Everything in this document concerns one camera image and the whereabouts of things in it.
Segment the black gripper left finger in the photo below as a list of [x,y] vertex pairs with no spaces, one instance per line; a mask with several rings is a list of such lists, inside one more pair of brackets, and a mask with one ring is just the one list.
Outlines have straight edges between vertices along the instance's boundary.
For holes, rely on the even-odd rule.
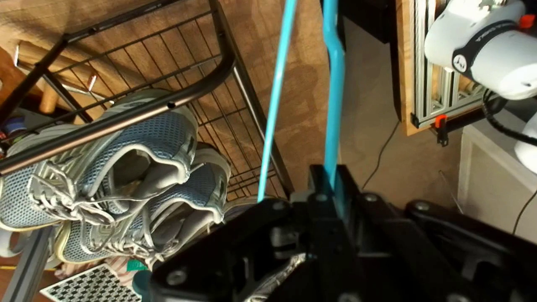
[[224,235],[234,252],[263,264],[301,254],[306,239],[300,215],[281,200],[233,203],[224,215]]

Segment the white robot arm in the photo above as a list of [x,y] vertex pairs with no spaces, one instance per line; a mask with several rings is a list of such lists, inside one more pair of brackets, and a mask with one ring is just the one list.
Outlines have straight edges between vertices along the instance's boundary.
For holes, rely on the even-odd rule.
[[[537,93],[537,39],[521,31],[523,0],[449,0],[424,37],[424,58],[484,88],[483,116],[514,141],[516,160],[535,168],[535,125],[514,131],[494,120],[503,103]],[[414,202],[402,217],[387,215],[355,234],[358,257],[409,264],[535,266],[535,245],[442,209]]]

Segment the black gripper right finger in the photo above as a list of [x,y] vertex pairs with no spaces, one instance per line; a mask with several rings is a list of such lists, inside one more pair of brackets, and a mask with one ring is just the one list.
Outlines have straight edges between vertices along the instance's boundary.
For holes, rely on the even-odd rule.
[[322,165],[311,165],[308,188],[308,262],[357,269],[392,259],[392,244],[384,232],[389,207],[380,197],[362,193],[345,167],[337,165],[328,175]]

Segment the wooden robot base bench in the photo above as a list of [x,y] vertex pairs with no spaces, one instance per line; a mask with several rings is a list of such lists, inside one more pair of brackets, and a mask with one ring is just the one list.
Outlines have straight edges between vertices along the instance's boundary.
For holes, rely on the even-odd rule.
[[[410,123],[410,110],[412,110],[412,34],[410,34],[410,0],[394,0],[394,31],[395,31],[395,54],[397,54],[397,76],[399,76],[399,113],[400,123],[404,125],[404,133],[412,136],[429,128],[415,130]],[[439,118],[446,120],[446,125],[451,126],[454,121],[461,121],[462,118],[476,113],[478,106],[471,111],[457,118]]]

